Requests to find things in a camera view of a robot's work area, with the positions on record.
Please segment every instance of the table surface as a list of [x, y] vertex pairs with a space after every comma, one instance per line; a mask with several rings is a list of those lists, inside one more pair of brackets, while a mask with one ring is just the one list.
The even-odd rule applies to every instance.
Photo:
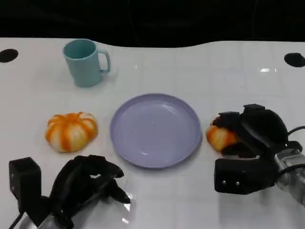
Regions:
[[[284, 62], [290, 52], [305, 54], [305, 43], [213, 42], [188, 48], [108, 50], [112, 72], [99, 85], [73, 84], [62, 55], [69, 39], [1, 38], [0, 50], [14, 48], [16, 60], [0, 63], [0, 225], [18, 214], [9, 190], [8, 161], [31, 156], [42, 169], [49, 195], [62, 166], [76, 155], [101, 155], [125, 172], [120, 184], [135, 198], [130, 212], [98, 203], [84, 229], [303, 229], [305, 211], [288, 193], [272, 187], [247, 196], [214, 191], [219, 155], [203, 139], [185, 162], [163, 170], [137, 168], [117, 156], [109, 138], [115, 110], [130, 98], [165, 93], [185, 100], [198, 114], [203, 132], [218, 112], [242, 111], [258, 103], [277, 112], [291, 129], [304, 125], [305, 69]], [[75, 154], [59, 154], [44, 139], [54, 114], [87, 111], [99, 124], [96, 139]], [[291, 138], [305, 144], [305, 131]]]

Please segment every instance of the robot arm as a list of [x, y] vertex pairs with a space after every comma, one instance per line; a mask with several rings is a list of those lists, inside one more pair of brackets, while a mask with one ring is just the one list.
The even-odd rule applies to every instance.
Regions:
[[123, 171], [102, 156], [77, 156], [68, 161], [49, 197], [41, 195], [41, 169], [30, 157], [10, 161], [9, 169], [10, 190], [18, 200], [20, 216], [26, 212], [29, 217], [21, 224], [23, 228], [50, 228], [47, 225], [52, 224], [54, 229], [72, 229], [71, 218], [96, 199], [112, 197], [130, 204], [115, 180], [124, 176]]
[[247, 158], [218, 159], [215, 162], [214, 187], [217, 192], [250, 194], [278, 185], [305, 205], [305, 156], [297, 141], [289, 134], [282, 119], [263, 106], [244, 106], [243, 113], [220, 113], [213, 125], [236, 133], [238, 145], [224, 149], [226, 155]]

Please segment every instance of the teal mug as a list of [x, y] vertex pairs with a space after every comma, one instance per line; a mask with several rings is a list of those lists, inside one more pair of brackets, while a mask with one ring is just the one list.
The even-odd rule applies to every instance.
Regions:
[[[99, 53], [107, 59], [108, 68], [101, 70]], [[102, 80], [102, 73], [111, 69], [110, 56], [104, 49], [98, 49], [93, 41], [77, 39], [69, 42], [63, 48], [63, 55], [69, 67], [74, 82], [79, 87], [91, 87]]]

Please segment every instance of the purple plate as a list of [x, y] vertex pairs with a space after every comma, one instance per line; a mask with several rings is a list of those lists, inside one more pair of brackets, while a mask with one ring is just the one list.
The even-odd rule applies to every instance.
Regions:
[[141, 95], [124, 103], [112, 118], [110, 135], [121, 157], [147, 168], [177, 164], [201, 143], [195, 111], [165, 94]]

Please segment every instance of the striped pumpkin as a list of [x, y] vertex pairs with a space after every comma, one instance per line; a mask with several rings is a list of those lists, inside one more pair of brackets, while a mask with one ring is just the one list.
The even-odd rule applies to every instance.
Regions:
[[237, 136], [233, 131], [215, 125], [211, 125], [206, 130], [206, 139], [218, 152], [221, 152], [227, 146], [238, 142]]
[[48, 122], [45, 138], [56, 151], [73, 152], [86, 146], [97, 133], [97, 121], [92, 114], [56, 114]]

